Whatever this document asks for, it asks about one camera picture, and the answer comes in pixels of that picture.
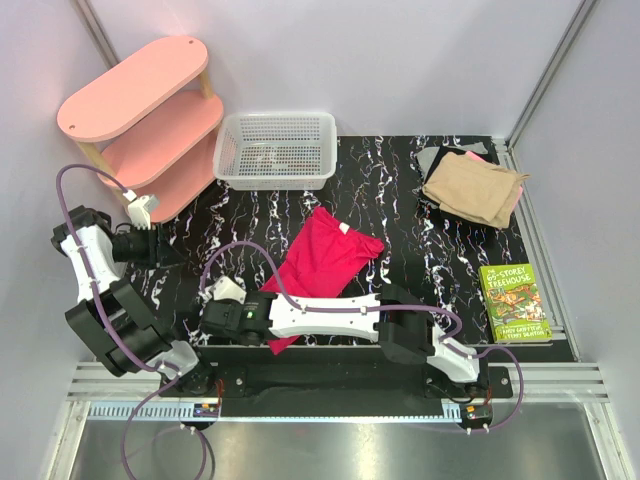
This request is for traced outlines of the red t shirt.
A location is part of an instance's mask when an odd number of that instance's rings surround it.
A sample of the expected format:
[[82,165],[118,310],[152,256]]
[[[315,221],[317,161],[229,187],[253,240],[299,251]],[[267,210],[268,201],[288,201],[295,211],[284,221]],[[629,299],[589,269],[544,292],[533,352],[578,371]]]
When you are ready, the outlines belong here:
[[336,298],[384,250],[384,243],[360,233],[317,207],[305,221],[278,269],[291,296]]

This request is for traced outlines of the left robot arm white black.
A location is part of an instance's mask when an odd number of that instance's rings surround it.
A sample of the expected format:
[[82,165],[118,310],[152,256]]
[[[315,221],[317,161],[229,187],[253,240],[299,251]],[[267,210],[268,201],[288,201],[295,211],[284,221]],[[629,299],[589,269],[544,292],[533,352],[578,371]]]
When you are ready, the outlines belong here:
[[215,370],[175,335],[125,277],[127,264],[167,267],[184,258],[157,228],[114,232],[108,214],[83,205],[69,216],[71,224],[55,227],[51,238],[71,261],[78,283],[78,304],[65,313],[69,327],[116,377],[141,370],[123,351],[128,348],[163,383],[174,380],[176,396],[208,394],[215,386]]

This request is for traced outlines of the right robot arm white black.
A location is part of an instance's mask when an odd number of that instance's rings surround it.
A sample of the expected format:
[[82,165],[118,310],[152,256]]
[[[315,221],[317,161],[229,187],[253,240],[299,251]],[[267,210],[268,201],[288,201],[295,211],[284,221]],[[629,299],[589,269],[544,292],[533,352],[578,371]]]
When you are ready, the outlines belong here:
[[428,365],[470,399],[489,391],[486,363],[455,339],[461,318],[387,285],[377,294],[308,298],[253,291],[237,298],[207,294],[200,330],[245,346],[303,335],[349,336],[379,345],[386,359]]

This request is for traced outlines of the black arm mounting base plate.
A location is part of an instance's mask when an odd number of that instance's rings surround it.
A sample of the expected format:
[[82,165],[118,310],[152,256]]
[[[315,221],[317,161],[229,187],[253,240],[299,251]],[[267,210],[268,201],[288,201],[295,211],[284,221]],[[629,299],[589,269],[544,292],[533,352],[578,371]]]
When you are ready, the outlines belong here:
[[404,365],[385,358],[374,346],[295,347],[275,356],[266,347],[216,346],[202,351],[214,378],[223,380],[230,397],[271,387],[301,389],[398,389],[455,398],[509,399],[516,384],[504,367],[481,362],[479,378],[454,382],[436,367]]

